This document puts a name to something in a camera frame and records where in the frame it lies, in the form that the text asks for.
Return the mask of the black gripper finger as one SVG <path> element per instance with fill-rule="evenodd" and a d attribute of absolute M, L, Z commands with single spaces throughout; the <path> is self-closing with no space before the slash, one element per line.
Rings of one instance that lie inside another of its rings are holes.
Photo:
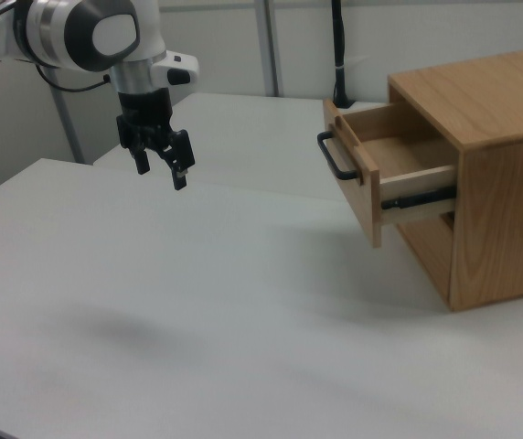
<path fill-rule="evenodd" d="M 131 134 L 127 140 L 126 149 L 133 158 L 136 170 L 139 175 L 144 175 L 150 171 L 146 144 L 140 134 Z"/>
<path fill-rule="evenodd" d="M 153 150 L 170 168 L 174 189 L 183 189 L 187 185 L 187 171 L 196 163 L 188 132 L 162 131 L 156 134 Z"/>

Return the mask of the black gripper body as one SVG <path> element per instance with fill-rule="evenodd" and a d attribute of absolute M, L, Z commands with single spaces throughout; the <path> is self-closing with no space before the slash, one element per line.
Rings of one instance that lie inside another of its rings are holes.
<path fill-rule="evenodd" d="M 123 148 L 167 149 L 173 132 L 172 104 L 168 88 L 143 94 L 118 93 L 122 113 L 116 118 Z"/>

